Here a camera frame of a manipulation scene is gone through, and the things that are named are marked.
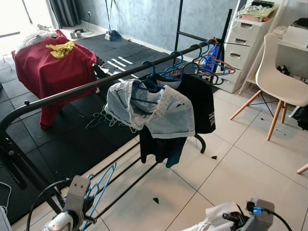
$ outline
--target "clothes drying rack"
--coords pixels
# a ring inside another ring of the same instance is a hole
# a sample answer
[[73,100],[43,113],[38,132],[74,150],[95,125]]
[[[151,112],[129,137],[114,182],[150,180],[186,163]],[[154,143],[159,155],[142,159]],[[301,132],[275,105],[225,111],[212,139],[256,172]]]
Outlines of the clothes drying rack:
[[[181,18],[182,18],[182,9],[183,9],[183,0],[180,0],[180,8],[179,8],[179,16],[178,16],[178,26],[177,26],[177,35],[175,38],[175,45],[174,45],[174,50],[177,51],[178,50],[178,44],[179,44],[179,35],[183,35],[198,41],[207,41],[207,39],[196,36],[196,35],[192,35],[186,32],[183,32],[180,30],[181,27]],[[217,42],[218,42],[218,52],[217,52],[217,59],[220,59],[222,61],[224,61],[225,59],[225,50],[224,50],[224,43],[225,43],[225,39],[227,36],[227,31],[228,31],[228,26],[230,23],[230,19],[231,19],[231,15],[232,15],[232,9],[229,9],[228,15],[227,15],[227,19],[226,19],[226,23],[225,23],[225,27],[224,30],[222,32],[222,36],[221,38],[216,38]],[[213,82],[214,76],[210,77],[210,82]]]
[[[227,31],[228,27],[228,19],[226,22],[226,26],[224,28],[225,31]],[[182,54],[187,54],[189,52],[192,52],[194,50],[199,49],[199,47],[204,47],[205,44],[199,44],[199,45],[192,45],[190,48],[187,48],[183,51],[181,51]],[[161,63],[164,63],[169,60],[173,60],[180,56],[178,53],[173,53],[171,55],[168,55],[166,57],[163,57],[161,59],[153,61],[154,65],[158,65]],[[121,72],[119,74],[106,77],[97,81],[94,81],[92,83],[85,84],[83,86],[79,86],[49,97],[46,97],[44,99],[37,100],[35,102],[30,103],[29,101],[25,102],[25,105],[13,110],[11,113],[9,113],[2,121],[0,121],[0,162],[4,167],[9,171],[10,175],[13,177],[15,182],[18,184],[18,186],[21,189],[24,189],[27,184],[25,179],[22,177],[21,173],[28,179],[30,183],[34,185],[38,189],[39,192],[43,191],[48,187],[47,179],[43,176],[43,174],[39,171],[39,169],[31,162],[31,160],[26,156],[26,154],[19,148],[19,146],[14,142],[14,140],[7,134],[6,130],[8,126],[19,116],[24,115],[26,113],[29,113],[31,111],[34,111],[36,109],[60,102],[61,100],[68,99],[72,96],[84,93],[90,89],[94,89],[97,87],[100,87],[104,84],[107,84],[113,80],[117,80],[119,78],[123,78],[126,76],[129,76],[131,74],[137,73],[139,71],[143,71],[147,68],[152,67],[150,64],[142,64],[140,66],[137,66],[133,69]],[[198,134],[195,135],[195,137],[201,142],[202,149],[201,153],[204,153],[205,151],[205,141],[202,139],[201,136]],[[123,154],[121,154],[119,157],[117,157],[115,160],[113,160],[111,163],[109,163],[107,166],[105,166],[103,169],[98,171],[93,175],[93,178],[98,176],[100,173],[105,171],[109,166],[111,166],[115,161],[122,158],[124,155],[129,153],[133,148],[135,148],[139,143],[133,145],[131,148],[126,150]],[[130,169],[134,164],[136,164],[138,161],[140,161],[140,157],[136,159],[134,162],[132,162],[128,167],[123,169],[118,175],[116,175],[108,185],[110,185],[112,182],[114,182],[116,179],[118,179],[122,174],[124,174],[128,169]],[[100,217],[102,214],[104,214],[108,209],[110,209],[121,197],[123,197],[134,185],[136,185],[144,176],[146,176],[158,163],[155,163],[152,165],[149,169],[147,169],[142,175],[140,175],[139,178],[137,178],[126,190],[124,190],[110,205],[108,205],[101,213],[98,214],[98,217]],[[52,188],[50,192],[45,192],[43,194],[43,198],[46,200],[46,202],[50,205],[50,207],[55,211],[55,213],[59,214],[61,212],[61,208],[56,204],[56,202],[52,199],[52,196],[55,195],[58,199],[60,206],[64,207],[63,198],[61,196],[60,191],[58,188]]]

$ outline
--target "blue gray wall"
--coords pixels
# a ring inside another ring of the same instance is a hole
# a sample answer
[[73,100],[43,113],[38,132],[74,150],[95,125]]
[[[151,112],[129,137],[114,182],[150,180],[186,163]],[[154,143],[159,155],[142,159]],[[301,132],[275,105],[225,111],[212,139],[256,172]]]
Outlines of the blue gray wall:
[[[76,0],[82,20],[108,27],[104,0]],[[235,10],[237,0],[184,0],[181,31],[203,38],[220,38],[228,9]],[[114,0],[111,29],[135,39],[173,50],[180,0]],[[179,48],[187,48],[194,39],[180,35]]]

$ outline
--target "white filing cabinet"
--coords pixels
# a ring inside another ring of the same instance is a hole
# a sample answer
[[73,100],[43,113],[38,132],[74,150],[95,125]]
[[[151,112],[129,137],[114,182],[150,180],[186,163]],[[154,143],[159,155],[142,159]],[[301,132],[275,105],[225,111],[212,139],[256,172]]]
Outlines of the white filing cabinet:
[[236,71],[222,76],[224,83],[218,88],[234,93],[241,87],[271,22],[271,19],[264,23],[234,19],[230,25],[234,28],[229,30],[226,39],[225,61]]

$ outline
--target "mop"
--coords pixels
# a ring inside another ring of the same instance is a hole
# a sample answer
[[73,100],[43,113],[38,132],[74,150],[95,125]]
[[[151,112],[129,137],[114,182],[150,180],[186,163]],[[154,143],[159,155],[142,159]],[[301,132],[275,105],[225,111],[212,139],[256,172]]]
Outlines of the mop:
[[113,0],[111,0],[110,12],[108,12],[107,0],[105,0],[105,3],[106,3],[106,10],[107,10],[107,17],[108,17],[108,31],[105,34],[105,39],[108,40],[108,41],[112,41],[114,39],[121,38],[121,35],[119,33],[117,33],[115,30],[111,30],[111,28],[110,28],[110,20],[111,20],[111,11],[112,11]]

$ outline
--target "cabinet drawer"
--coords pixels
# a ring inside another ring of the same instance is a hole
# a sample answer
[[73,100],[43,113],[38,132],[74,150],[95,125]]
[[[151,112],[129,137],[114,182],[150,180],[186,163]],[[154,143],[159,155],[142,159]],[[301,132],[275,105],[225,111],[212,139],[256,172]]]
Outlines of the cabinet drawer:
[[236,83],[238,78],[241,76],[241,73],[242,73],[241,71],[235,70],[234,74],[222,76],[221,78],[223,78],[225,81],[230,81],[232,83]]
[[225,80],[223,82],[223,84],[221,85],[217,85],[216,87],[220,88],[220,89],[223,89],[227,92],[230,92],[230,93],[234,93],[236,91],[235,87],[236,87],[236,84],[235,83],[232,83],[230,81],[227,81]]
[[238,69],[243,69],[249,57],[249,52],[225,51],[225,62]]
[[233,38],[239,38],[250,42],[255,42],[260,30],[260,26],[250,24],[249,22],[239,22],[237,23],[235,28],[231,29],[230,36]]
[[242,39],[242,38],[233,38],[233,37],[229,37],[228,38],[228,43],[226,44],[226,48],[228,46],[238,46],[238,47],[246,47],[246,48],[249,48],[249,47],[253,47],[254,46],[254,42],[250,42],[248,40],[245,40],[245,39]]

